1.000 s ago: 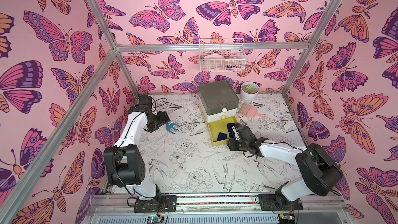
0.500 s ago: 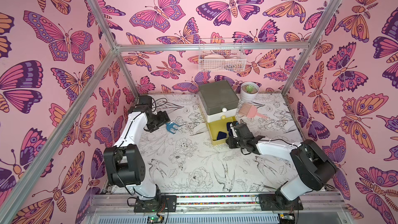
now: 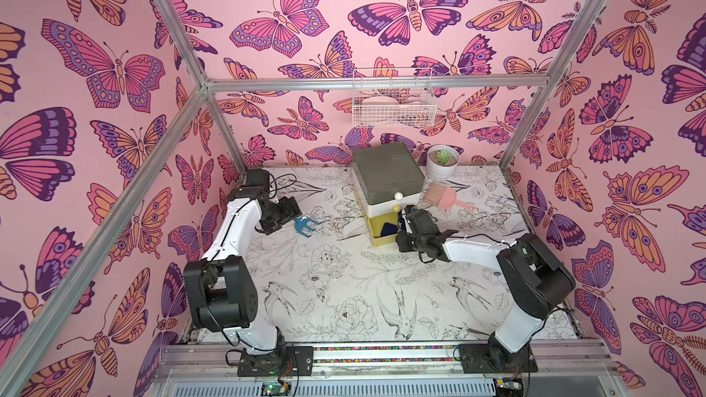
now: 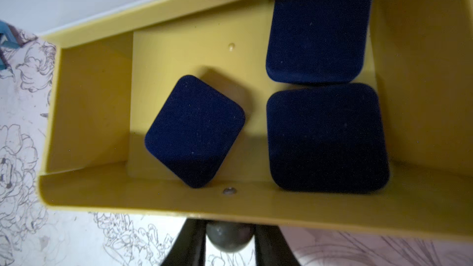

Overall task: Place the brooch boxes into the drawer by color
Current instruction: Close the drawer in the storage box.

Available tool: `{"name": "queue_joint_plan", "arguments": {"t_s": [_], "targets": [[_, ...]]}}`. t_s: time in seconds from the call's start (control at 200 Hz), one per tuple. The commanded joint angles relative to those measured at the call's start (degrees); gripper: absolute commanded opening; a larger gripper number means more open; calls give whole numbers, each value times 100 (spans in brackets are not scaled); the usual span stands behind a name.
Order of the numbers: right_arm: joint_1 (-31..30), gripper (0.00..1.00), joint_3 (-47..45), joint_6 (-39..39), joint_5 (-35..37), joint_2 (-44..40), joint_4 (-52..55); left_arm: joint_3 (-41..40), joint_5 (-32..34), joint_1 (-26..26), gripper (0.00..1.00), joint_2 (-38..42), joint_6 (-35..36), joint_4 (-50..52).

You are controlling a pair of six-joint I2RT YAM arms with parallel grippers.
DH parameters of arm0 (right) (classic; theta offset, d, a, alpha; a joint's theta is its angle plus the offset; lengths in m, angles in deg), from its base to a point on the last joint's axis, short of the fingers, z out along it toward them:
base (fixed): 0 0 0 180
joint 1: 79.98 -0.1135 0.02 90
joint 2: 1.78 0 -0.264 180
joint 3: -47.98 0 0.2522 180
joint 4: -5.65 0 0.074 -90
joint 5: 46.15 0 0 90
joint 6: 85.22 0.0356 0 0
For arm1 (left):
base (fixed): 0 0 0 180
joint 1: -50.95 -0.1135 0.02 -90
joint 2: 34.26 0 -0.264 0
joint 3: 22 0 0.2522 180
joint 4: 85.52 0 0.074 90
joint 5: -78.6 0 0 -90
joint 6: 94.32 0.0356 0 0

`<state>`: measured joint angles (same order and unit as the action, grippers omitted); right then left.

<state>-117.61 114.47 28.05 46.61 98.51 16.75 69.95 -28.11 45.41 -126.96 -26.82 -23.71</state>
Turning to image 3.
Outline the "small navy brooch box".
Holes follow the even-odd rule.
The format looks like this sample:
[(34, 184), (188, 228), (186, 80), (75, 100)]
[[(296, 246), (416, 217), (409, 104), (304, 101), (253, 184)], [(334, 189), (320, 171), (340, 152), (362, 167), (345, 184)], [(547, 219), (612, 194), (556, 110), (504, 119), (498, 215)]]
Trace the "small navy brooch box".
[(385, 222), (380, 231), (380, 237), (395, 236), (399, 233), (399, 227), (396, 224)]

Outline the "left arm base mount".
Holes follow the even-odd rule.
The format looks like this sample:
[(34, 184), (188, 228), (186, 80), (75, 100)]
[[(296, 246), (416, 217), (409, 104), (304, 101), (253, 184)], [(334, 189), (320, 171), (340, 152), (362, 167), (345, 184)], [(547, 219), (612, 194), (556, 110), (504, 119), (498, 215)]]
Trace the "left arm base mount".
[(312, 375), (314, 367), (314, 348), (285, 343), (275, 350), (261, 354), (244, 353), (237, 367), (239, 377), (274, 378), (292, 376), (307, 377)]

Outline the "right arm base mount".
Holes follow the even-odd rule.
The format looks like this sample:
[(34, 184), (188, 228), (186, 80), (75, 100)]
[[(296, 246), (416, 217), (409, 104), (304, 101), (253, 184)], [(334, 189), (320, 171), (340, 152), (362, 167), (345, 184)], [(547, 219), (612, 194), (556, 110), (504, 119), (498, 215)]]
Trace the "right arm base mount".
[(492, 336), (481, 343), (467, 342), (458, 345), (456, 356), (465, 374), (514, 374), (538, 372), (530, 343), (518, 352), (510, 352)]

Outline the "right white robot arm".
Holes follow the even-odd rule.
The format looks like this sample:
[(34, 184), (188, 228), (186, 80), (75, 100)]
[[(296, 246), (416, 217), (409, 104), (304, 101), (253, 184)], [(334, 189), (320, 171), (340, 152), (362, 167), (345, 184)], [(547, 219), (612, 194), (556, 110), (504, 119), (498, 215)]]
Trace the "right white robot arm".
[(402, 253), (422, 263), (468, 263), (499, 272), (513, 299), (509, 314), (487, 342), (492, 353), (516, 355), (540, 332), (551, 312), (575, 290), (575, 278), (542, 240), (532, 233), (508, 243), (485, 233), (459, 236), (441, 231), (431, 214), (414, 206), (398, 213), (395, 238)]

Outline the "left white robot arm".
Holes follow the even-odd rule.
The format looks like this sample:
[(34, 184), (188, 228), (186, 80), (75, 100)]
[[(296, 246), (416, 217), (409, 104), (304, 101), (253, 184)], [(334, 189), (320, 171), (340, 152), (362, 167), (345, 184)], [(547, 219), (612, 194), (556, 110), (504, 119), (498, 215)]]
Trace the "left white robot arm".
[(257, 287), (246, 266), (246, 252), (254, 236), (276, 233), (302, 215), (294, 198), (272, 198), (274, 185), (267, 170), (246, 171), (244, 185), (227, 197), (226, 215), (211, 247), (184, 269), (193, 325), (222, 335), (249, 355), (278, 349), (281, 332), (258, 316)]

